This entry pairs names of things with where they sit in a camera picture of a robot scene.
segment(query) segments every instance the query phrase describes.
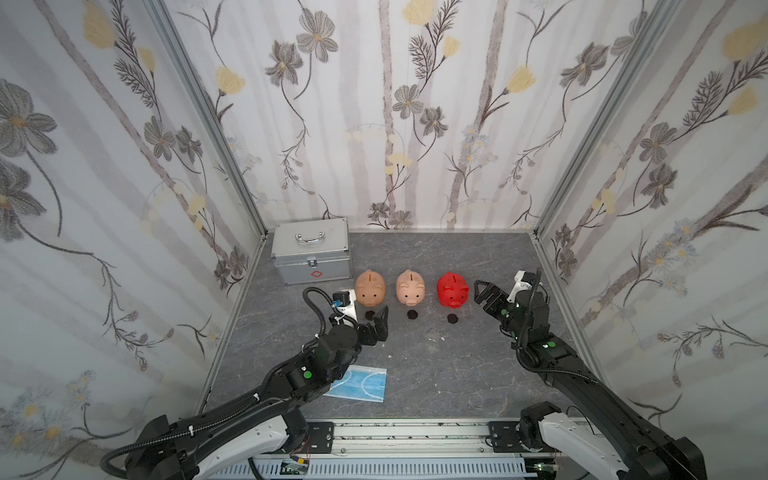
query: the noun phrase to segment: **surgical mask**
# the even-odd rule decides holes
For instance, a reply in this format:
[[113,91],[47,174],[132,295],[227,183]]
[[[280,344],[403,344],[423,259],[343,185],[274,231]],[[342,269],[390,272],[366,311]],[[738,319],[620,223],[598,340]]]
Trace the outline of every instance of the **surgical mask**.
[[325,395],[339,399],[384,402],[386,369],[351,365],[344,377],[336,380]]

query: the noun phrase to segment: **flower pattern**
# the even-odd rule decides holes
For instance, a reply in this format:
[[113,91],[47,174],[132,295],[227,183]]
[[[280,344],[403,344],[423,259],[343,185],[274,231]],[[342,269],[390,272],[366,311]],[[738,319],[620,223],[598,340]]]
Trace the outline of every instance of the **flower pattern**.
[[203,156],[203,148],[200,146],[200,141],[192,140],[192,133],[185,126],[181,126],[181,130],[176,134],[176,140],[179,142],[179,150],[181,150],[182,154],[189,156],[191,163],[194,163],[195,156]]
[[216,269],[214,270],[214,276],[216,280],[219,280],[219,290],[224,290],[229,285],[227,277],[230,274],[230,268],[227,266],[227,262],[219,260],[216,263]]
[[317,59],[323,63],[328,61],[329,51],[339,50],[339,45],[330,37],[333,35],[336,27],[325,12],[318,10],[312,16],[312,12],[308,8],[304,8],[299,18],[299,23],[304,30],[309,32],[299,33],[296,36],[299,50],[304,53],[312,53],[314,51]]
[[205,340],[206,347],[208,349],[216,349],[219,344],[221,343],[221,338],[224,335],[224,331],[216,323],[211,324],[210,330],[208,331],[207,338]]
[[29,181],[26,170],[0,158],[0,238],[6,242],[24,236],[18,223],[20,215],[45,213],[40,202],[24,191]]
[[56,152],[56,144],[45,135],[56,128],[56,121],[34,109],[29,92],[0,79],[0,152],[4,155],[18,157],[27,151],[27,144],[42,154]]
[[288,78],[288,81],[294,85],[299,83],[296,69],[304,65],[304,60],[296,52],[296,44],[288,42],[279,43],[275,40],[272,44],[270,58],[275,61],[275,66],[265,68],[264,71],[270,76],[272,85],[279,87],[283,82],[283,78]]
[[412,217],[411,212],[397,210],[395,213],[392,214],[392,219],[390,220],[390,224],[392,225],[392,228],[394,228],[395,230],[405,230],[406,228],[410,228],[413,225],[413,222],[410,221],[411,217]]
[[652,170],[648,174],[650,183],[641,192],[643,195],[651,195],[650,207],[658,208],[666,205],[667,188],[674,187],[674,181],[677,178],[677,170],[672,170],[669,165],[662,164],[659,168]]
[[248,257],[241,252],[237,245],[232,249],[230,253],[230,265],[232,266],[232,275],[240,276],[248,268]]
[[154,157],[162,155],[166,161],[170,161],[173,147],[176,146],[176,137],[169,131],[163,131],[163,125],[152,115],[151,121],[144,124],[144,139],[154,145]]
[[666,121],[655,124],[650,130],[649,138],[644,138],[640,142],[643,151],[640,153],[640,161],[647,161],[649,158],[655,164],[660,164],[667,158],[667,151],[664,147],[671,144],[677,133],[676,128],[670,128]]
[[422,125],[424,125],[424,135],[429,135],[434,131],[437,138],[442,137],[445,131],[448,130],[448,125],[440,122],[443,118],[445,116],[442,114],[440,107],[424,110],[422,117],[419,119]]
[[411,112],[422,113],[424,104],[416,100],[419,98],[419,93],[419,86],[416,84],[411,85],[410,88],[408,85],[403,85],[397,89],[395,92],[397,103],[392,106],[392,109],[400,112],[400,118],[405,120],[411,116]]
[[374,202],[371,204],[371,213],[368,214],[368,218],[371,219],[372,222],[378,222],[380,217],[387,218],[387,212],[389,212],[389,207],[387,207],[385,202],[381,202],[380,204]]
[[592,76],[592,72],[600,70],[605,66],[605,62],[608,57],[607,45],[595,45],[594,42],[590,43],[582,53],[576,57],[578,65],[573,68],[565,68],[560,73],[563,78],[560,80],[560,85],[567,87],[573,81],[577,81],[582,87],[587,84],[589,77]]
[[560,267],[563,276],[571,276],[571,269],[576,267],[576,263],[578,263],[578,261],[576,260],[576,256],[574,255],[573,250],[565,249],[560,252],[560,260],[558,261],[558,266]]
[[563,226],[560,228],[560,230],[556,230],[554,232],[554,242],[557,244],[561,244],[563,247],[571,241],[571,229],[568,227],[567,224],[563,223]]

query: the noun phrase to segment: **gray marble floor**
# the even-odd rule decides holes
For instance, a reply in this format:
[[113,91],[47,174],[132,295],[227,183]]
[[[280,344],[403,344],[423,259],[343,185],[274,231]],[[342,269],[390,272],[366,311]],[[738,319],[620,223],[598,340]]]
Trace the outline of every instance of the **gray marble floor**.
[[[463,275],[467,284],[487,280],[509,291],[517,270],[539,265],[533,245],[521,233],[351,233],[353,275],[367,269],[387,281],[389,339],[364,347],[357,364],[387,369],[384,403],[322,397],[302,407],[318,417],[495,417],[519,416],[520,409],[543,400],[571,403],[556,389],[517,364],[498,322],[469,300],[462,308],[441,306],[436,283],[445,272]],[[226,402],[261,382],[272,366],[292,356],[316,331],[317,319],[302,301],[307,286],[286,286],[270,259],[267,240],[250,284],[208,408]],[[421,273],[427,298],[410,320],[395,296],[395,279],[406,269]],[[351,280],[313,283],[332,293],[353,287]],[[571,341],[552,299],[552,331]],[[358,318],[368,309],[357,305]],[[449,313],[458,323],[448,323]]]

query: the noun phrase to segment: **wall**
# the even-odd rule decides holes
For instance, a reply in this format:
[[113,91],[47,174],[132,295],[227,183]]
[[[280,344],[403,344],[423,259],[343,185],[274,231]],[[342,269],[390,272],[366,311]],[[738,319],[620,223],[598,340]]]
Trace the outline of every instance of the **wall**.
[[653,7],[165,3],[267,226],[374,230],[535,225]]
[[103,478],[192,413],[258,239],[140,2],[3,2],[0,65],[2,476]]
[[766,41],[764,2],[684,2],[542,236],[609,383],[710,478],[768,466]]

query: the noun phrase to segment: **yellow flower print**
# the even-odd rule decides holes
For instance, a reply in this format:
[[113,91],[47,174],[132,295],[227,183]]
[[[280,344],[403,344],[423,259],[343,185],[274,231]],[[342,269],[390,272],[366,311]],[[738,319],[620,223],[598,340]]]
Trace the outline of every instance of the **yellow flower print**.
[[147,67],[147,70],[154,73],[154,54],[149,48],[139,47],[136,49],[139,54],[141,62]]
[[402,16],[411,25],[427,25],[435,14],[435,0],[411,0]]
[[389,160],[389,163],[391,164],[401,165],[403,167],[410,167],[413,163],[413,159],[406,157],[404,153],[391,154],[387,157],[387,160]]
[[147,220],[150,222],[157,222],[160,219],[160,214],[154,208],[149,209],[147,212]]
[[195,215],[197,212],[205,208],[205,196],[204,195],[195,195],[192,197],[192,200],[190,200],[189,206],[187,207],[187,213],[190,215]]
[[460,41],[456,40],[451,35],[446,35],[445,40],[442,41],[442,56],[450,57],[458,51],[458,47],[461,44]]
[[83,15],[83,36],[88,43],[104,50],[114,45],[114,31],[109,19],[98,5],[91,2],[85,3],[85,15]]
[[752,84],[747,85],[728,106],[729,115],[741,115],[752,111],[757,106],[757,96]]
[[57,425],[52,426],[50,429],[45,431],[45,438],[47,440],[53,440],[56,437],[58,437],[58,434],[61,432],[61,428]]
[[152,234],[152,222],[149,220],[142,220],[141,221],[141,231],[146,233],[147,235]]
[[216,71],[216,85],[226,95],[234,95],[243,89],[245,79],[227,67],[219,67]]
[[616,213],[616,194],[607,188],[600,192],[600,197],[592,200],[592,210],[597,210],[600,205],[605,207],[606,214]]
[[509,93],[520,93],[521,91],[528,90],[528,88],[536,83],[536,77],[533,75],[533,71],[524,65],[517,67],[515,72],[512,73],[512,77],[507,83],[507,91]]
[[768,16],[748,23],[723,39],[723,55],[731,61],[744,61],[768,39]]
[[31,403],[31,404],[27,405],[27,408],[24,409],[24,416],[25,417],[31,417],[35,413],[37,413],[39,409],[40,409],[40,407],[38,406],[37,403]]

